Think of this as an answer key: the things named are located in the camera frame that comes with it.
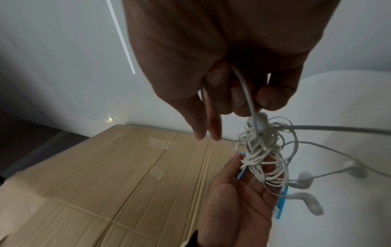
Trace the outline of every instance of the hand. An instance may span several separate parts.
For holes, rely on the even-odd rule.
[[[277,196],[250,172],[237,179],[241,158],[236,154],[211,185],[198,225],[201,247],[266,247]]]
[[[230,64],[257,109],[295,93],[303,64],[339,0],[123,0],[129,39],[156,94],[202,139],[221,139],[221,114],[249,116]],[[198,91],[206,90],[206,107]]]

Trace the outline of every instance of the black bracelet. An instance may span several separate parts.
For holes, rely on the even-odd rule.
[[[190,237],[186,247],[199,247],[197,243],[198,230],[196,230],[193,235]]]

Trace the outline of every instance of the cardboard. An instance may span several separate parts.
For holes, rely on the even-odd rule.
[[[0,246],[179,247],[232,147],[114,126],[6,180]]]

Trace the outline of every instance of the brown cardboard sheet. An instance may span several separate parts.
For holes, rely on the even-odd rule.
[[[0,246],[179,247],[231,156],[229,141],[114,126],[0,187]]]

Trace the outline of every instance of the white light line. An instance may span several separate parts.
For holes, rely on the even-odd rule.
[[[132,69],[133,74],[135,74],[136,71],[134,70],[132,60],[130,59],[129,50],[127,49],[125,40],[124,40],[122,32],[121,32],[121,28],[119,27],[119,23],[118,23],[117,17],[115,16],[115,12],[114,12],[114,9],[113,9],[113,5],[111,4],[111,0],[106,0],[106,3],[107,3],[107,6],[109,7],[111,17],[113,18],[115,28],[117,29],[117,33],[118,33],[119,39],[121,40],[121,44],[122,44],[123,50],[125,51],[125,55],[126,55],[127,61],[129,62],[129,65],[130,65],[130,68]]]

